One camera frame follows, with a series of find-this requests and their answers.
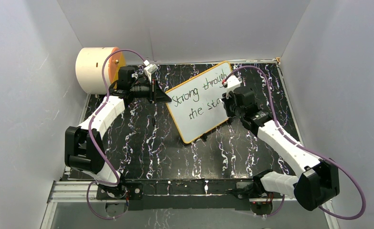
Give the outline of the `yellow framed whiteboard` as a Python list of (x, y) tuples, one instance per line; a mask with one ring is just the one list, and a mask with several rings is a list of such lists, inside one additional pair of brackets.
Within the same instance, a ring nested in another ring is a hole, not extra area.
[(228, 120), (222, 103), (222, 81), (232, 72), (221, 62), (168, 90), (167, 108), (184, 143), (189, 144)]

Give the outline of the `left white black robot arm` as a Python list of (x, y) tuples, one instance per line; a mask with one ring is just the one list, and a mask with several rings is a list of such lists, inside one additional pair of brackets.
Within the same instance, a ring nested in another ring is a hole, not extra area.
[(128, 186), (123, 175), (109, 162), (103, 148), (103, 137), (134, 99), (146, 98), (151, 104), (171, 101), (153, 76), (157, 69), (157, 65), (147, 64), (140, 82), (133, 76), (135, 68), (120, 67), (118, 79), (108, 87), (108, 95), (100, 106), (80, 125), (70, 126), (65, 131), (66, 166), (91, 176), (111, 198), (123, 198)]

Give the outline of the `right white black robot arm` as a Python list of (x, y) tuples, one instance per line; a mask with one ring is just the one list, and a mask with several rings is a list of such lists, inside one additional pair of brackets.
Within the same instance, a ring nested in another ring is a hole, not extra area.
[(294, 197), (309, 211), (339, 195), (338, 168), (301, 149), (300, 143), (288, 141), (290, 135), (275, 124), (270, 113), (257, 106), (254, 92), (249, 87), (227, 89), (222, 101), (228, 117), (238, 117), (245, 129), (268, 144), (294, 171), (294, 175), (285, 175), (265, 170), (255, 175), (253, 184), (244, 190), (251, 190), (260, 198), (271, 192)]

